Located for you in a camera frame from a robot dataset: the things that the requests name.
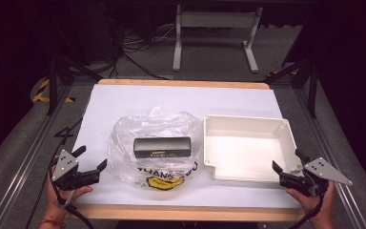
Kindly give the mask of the wooden table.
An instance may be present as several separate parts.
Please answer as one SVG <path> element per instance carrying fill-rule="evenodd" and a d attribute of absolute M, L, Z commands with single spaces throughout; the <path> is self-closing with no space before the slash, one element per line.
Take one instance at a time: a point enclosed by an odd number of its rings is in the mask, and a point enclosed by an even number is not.
<path fill-rule="evenodd" d="M 279 118 L 275 93 L 264 83 L 108 79 L 94 85 L 77 146 L 88 151 L 80 167 L 90 170 L 108 154 L 112 125 L 143 115 L 152 105 L 204 115 Z M 168 192 L 133 187 L 104 172 L 92 193 L 76 202 L 89 219 L 296 221 L 299 204 L 277 183 L 230 182 L 199 168 L 185 186 Z"/>

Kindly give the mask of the white metal stand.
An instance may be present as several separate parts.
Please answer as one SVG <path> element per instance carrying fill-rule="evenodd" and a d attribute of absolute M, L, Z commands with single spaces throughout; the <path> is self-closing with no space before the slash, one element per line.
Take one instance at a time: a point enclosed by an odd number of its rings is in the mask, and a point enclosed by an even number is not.
<path fill-rule="evenodd" d="M 256 8 L 251 12 L 186 11 L 182 10 L 181 5 L 178 5 L 176 7 L 175 17 L 173 70 L 175 72 L 180 70 L 182 54 L 182 28 L 233 28 L 249 30 L 249 38 L 242 42 L 242 46 L 251 68 L 251 72 L 257 73 L 258 66 L 255 61 L 252 46 L 262 12 L 262 8 Z"/>

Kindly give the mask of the yellow black hazard tape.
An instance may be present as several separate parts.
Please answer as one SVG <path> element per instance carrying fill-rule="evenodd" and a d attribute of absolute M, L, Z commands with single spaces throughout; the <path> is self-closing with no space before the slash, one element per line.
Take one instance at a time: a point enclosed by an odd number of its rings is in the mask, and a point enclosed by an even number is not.
<path fill-rule="evenodd" d="M 49 79 L 44 79 L 43 82 L 41 83 L 39 89 L 37 90 L 35 96 L 32 98 L 32 102 L 50 102 L 50 98 L 48 96 L 43 96 L 44 91 L 46 90 L 46 88 L 49 86 L 50 80 Z M 65 102 L 67 103 L 73 103 L 76 101 L 75 97 L 67 97 L 65 99 Z"/>

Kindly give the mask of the black rectangular box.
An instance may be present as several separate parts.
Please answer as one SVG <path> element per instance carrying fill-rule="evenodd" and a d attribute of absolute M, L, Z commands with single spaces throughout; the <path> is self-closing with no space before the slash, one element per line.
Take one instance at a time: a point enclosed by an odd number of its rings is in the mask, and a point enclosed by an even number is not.
<path fill-rule="evenodd" d="M 188 136 L 180 137 L 141 137 L 133 142 L 136 158 L 189 157 L 192 143 Z"/>

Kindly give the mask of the person's right hand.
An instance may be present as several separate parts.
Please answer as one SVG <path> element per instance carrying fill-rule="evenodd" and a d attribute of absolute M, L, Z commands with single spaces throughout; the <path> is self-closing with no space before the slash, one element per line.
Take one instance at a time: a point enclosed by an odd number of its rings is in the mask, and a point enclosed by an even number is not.
<path fill-rule="evenodd" d="M 288 189 L 287 193 L 297 200 L 305 213 L 311 212 L 319 203 L 319 197 L 306 197 L 295 189 Z M 312 221 L 332 221 L 332 212 L 335 200 L 335 183 L 329 181 L 329 186 L 324 194 L 323 203 L 319 213 L 310 219 Z"/>

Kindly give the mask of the white plastic container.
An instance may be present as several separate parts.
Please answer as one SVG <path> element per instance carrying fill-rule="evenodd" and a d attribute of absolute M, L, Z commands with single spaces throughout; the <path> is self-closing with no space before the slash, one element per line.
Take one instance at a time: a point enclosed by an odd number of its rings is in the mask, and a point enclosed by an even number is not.
<path fill-rule="evenodd" d="M 277 163 L 299 175 L 290 123 L 281 118 L 207 115 L 204 117 L 204 165 L 217 180 L 277 183 Z"/>

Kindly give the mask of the black metal stand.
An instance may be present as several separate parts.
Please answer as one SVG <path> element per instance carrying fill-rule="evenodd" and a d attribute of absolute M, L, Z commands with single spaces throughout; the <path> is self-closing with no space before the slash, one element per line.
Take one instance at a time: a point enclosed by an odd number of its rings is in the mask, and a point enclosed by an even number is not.
<path fill-rule="evenodd" d="M 316 74 L 316 64 L 313 59 L 301 60 L 295 62 L 294 64 L 284 68 L 283 70 L 277 73 L 271 73 L 269 76 L 267 76 L 265 79 L 262 80 L 262 83 L 271 84 L 276 80 L 278 80 L 279 78 L 282 78 L 285 75 L 289 75 L 293 71 L 296 71 L 296 74 L 291 81 L 291 86 L 294 89 L 301 89 L 306 82 L 309 82 L 307 109 L 311 117 L 316 118 L 315 100 L 316 100 L 318 77 Z"/>
<path fill-rule="evenodd" d="M 83 65 L 76 63 L 75 61 L 69 59 L 68 57 L 57 55 L 55 56 L 50 63 L 49 66 L 49 99 L 50 99 L 50 106 L 48 110 L 48 115 L 52 115 L 59 104 L 59 95 L 58 95 L 58 84 L 57 79 L 60 79 L 61 82 L 66 85 L 70 86 L 73 81 L 74 77 L 69 70 L 69 67 L 73 67 L 77 69 L 79 72 L 83 73 L 84 75 L 92 78 L 96 82 L 102 79 L 98 73 L 95 73 L 92 70 L 84 67 Z"/>

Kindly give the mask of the white paper sheet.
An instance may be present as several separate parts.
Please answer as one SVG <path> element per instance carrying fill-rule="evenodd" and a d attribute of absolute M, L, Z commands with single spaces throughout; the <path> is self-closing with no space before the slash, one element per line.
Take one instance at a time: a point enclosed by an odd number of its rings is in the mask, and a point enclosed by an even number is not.
<path fill-rule="evenodd" d="M 205 153 L 192 179 L 171 191 L 150 191 L 106 168 L 80 204 L 298 208 L 272 168 L 277 163 L 291 172 L 300 165 L 291 125 L 283 119 L 275 93 L 266 89 L 98 84 L 75 141 L 87 148 L 79 157 L 80 170 L 109 157 L 112 127 L 120 118 L 145 115 L 154 105 L 211 120 L 200 126 Z"/>

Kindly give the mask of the clear plastic bag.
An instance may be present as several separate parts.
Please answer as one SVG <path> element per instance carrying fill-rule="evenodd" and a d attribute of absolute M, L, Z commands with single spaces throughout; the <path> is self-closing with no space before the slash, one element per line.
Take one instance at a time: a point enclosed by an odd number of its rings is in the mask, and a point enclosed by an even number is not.
<path fill-rule="evenodd" d="M 136 158 L 133 142 L 141 137 L 188 136 L 189 157 Z M 167 113 L 153 108 L 145 116 L 121 117 L 112 127 L 108 155 L 110 172 L 117 178 L 144 189 L 171 191 L 194 177 L 203 153 L 200 119 L 187 112 Z"/>

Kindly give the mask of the aluminium rail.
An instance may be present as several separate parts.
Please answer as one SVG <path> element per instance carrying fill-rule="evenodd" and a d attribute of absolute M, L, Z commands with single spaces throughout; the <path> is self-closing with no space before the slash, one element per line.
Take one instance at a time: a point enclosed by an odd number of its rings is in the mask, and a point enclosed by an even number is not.
<path fill-rule="evenodd" d="M 0 146 L 0 229 L 39 157 L 51 126 L 71 91 L 62 86 L 59 104 L 49 113 L 49 103 L 38 103 L 22 118 Z"/>
<path fill-rule="evenodd" d="M 321 126 L 309 111 L 307 97 L 303 91 L 294 90 L 294 93 L 310 127 L 312 128 L 312 133 L 318 142 L 318 150 L 321 154 L 321 157 L 308 162 L 304 168 L 315 174 L 317 177 L 332 180 L 335 183 L 335 189 L 339 194 L 341 203 L 348 215 L 348 219 L 353 224 L 353 229 L 366 229 L 366 220 L 362 216 L 360 208 L 356 203 L 356 199 L 351 192 L 351 187 L 353 187 L 355 183 L 350 180 L 351 176 L 346 176 L 339 168 L 332 148 L 321 130 Z"/>

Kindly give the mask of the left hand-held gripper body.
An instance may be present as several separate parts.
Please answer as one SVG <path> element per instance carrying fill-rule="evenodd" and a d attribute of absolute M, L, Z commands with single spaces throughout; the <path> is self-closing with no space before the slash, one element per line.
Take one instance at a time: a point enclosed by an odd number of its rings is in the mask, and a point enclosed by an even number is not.
<path fill-rule="evenodd" d="M 99 182 L 100 171 L 98 169 L 88 172 L 79 172 L 77 158 L 62 150 L 51 176 L 52 182 L 62 190 L 71 191 Z"/>

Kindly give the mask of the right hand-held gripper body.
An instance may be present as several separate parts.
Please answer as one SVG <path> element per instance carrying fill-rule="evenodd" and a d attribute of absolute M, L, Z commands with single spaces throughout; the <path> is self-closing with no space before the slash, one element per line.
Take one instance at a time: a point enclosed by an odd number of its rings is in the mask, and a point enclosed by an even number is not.
<path fill-rule="evenodd" d="M 329 181 L 352 185 L 353 182 L 341 174 L 323 157 L 314 159 L 304 164 L 295 172 L 279 176 L 279 185 L 295 189 L 304 196 L 318 196 L 324 194 L 329 186 Z"/>

